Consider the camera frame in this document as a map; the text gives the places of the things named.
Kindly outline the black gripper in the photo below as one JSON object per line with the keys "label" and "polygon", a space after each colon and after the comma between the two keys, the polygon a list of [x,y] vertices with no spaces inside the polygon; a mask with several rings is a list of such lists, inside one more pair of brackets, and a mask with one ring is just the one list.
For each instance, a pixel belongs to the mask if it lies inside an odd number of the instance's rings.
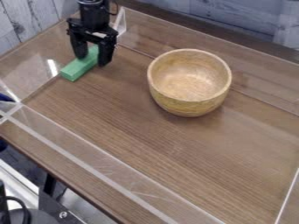
{"label": "black gripper", "polygon": [[88,42],[98,44],[98,65],[104,67],[112,60],[118,43],[118,31],[104,25],[99,29],[88,28],[78,18],[68,18],[70,42],[75,56],[82,60],[88,55]]}

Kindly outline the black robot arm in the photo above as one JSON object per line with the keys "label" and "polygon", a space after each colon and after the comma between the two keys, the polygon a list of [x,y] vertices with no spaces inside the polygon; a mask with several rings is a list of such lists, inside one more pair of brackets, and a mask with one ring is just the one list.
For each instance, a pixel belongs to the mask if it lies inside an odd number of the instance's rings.
{"label": "black robot arm", "polygon": [[78,0],[80,18],[67,19],[70,42],[75,56],[88,56],[88,43],[98,46],[98,65],[104,67],[114,57],[119,32],[110,26],[110,0]]}

